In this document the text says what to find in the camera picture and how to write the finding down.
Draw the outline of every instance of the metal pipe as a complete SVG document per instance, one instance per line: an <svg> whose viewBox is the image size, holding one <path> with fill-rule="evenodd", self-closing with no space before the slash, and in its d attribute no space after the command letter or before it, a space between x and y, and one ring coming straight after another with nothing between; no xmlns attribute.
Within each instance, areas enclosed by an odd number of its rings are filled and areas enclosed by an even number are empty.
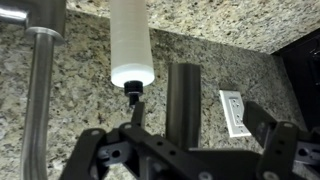
<svg viewBox="0 0 320 180"><path fill-rule="evenodd" d="M26 36L50 34L55 44L64 43L66 0L0 0L0 21L23 25Z"/></svg>
<svg viewBox="0 0 320 180"><path fill-rule="evenodd" d="M169 67L166 138L182 149L196 148L200 129L200 66L172 64Z"/></svg>
<svg viewBox="0 0 320 180"><path fill-rule="evenodd" d="M28 16L28 11L24 5L15 1L0 1L0 21L24 25Z"/></svg>
<svg viewBox="0 0 320 180"><path fill-rule="evenodd" d="M46 145L54 38L35 36L27 114L24 126L21 179L46 180Z"/></svg>

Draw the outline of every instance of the black cylinder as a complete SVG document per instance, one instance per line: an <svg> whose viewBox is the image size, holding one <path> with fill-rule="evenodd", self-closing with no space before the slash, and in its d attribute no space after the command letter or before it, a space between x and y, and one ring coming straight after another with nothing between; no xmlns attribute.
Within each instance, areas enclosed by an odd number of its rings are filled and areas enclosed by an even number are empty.
<svg viewBox="0 0 320 180"><path fill-rule="evenodd" d="M139 96L143 94L143 84L140 81L128 81L124 83L124 94L129 97L129 106L134 108Z"/></svg>
<svg viewBox="0 0 320 180"><path fill-rule="evenodd" d="M172 64L167 92L166 138L184 150L198 147L201 132L200 66Z"/></svg>

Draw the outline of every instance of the stainless steel faucet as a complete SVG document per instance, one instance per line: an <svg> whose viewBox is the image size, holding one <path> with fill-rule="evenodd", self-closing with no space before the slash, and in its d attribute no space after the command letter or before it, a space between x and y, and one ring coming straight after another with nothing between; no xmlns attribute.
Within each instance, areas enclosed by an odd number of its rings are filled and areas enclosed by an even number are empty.
<svg viewBox="0 0 320 180"><path fill-rule="evenodd" d="M48 111L54 45L64 43L66 0L0 0L0 21L22 25L34 40L21 153L22 180L46 180Z"/></svg>

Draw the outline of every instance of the granite backsplash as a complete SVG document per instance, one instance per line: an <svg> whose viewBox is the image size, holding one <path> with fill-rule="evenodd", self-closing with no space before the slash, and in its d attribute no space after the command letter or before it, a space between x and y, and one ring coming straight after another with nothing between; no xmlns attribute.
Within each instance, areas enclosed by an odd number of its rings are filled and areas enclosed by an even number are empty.
<svg viewBox="0 0 320 180"><path fill-rule="evenodd" d="M145 0L149 26L273 53L320 27L319 0ZM73 11L110 18L110 0L67 0Z"/></svg>
<svg viewBox="0 0 320 180"><path fill-rule="evenodd" d="M48 130L49 179L57 179L84 129L110 131L130 119L123 89L110 81L109 20L68 12L66 44L54 54ZM279 121L304 128L303 119L278 57L150 30L155 82L145 88L146 130L164 133L168 65L189 62L202 69L202 139L204 148L241 148L262 152L253 137L229 138L220 89L238 90L244 101L255 101ZM0 179L18 179L26 111L32 42L23 28L0 23ZM297 171L305 174L302 167ZM108 179L131 179L115 166Z"/></svg>

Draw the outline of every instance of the electrical outlet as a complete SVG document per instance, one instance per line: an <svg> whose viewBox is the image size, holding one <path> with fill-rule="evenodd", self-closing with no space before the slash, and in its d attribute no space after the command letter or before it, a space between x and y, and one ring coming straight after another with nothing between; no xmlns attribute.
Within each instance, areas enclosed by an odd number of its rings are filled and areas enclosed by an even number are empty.
<svg viewBox="0 0 320 180"><path fill-rule="evenodd" d="M220 90L220 95L230 137L251 136L243 124L244 106L240 92Z"/></svg>

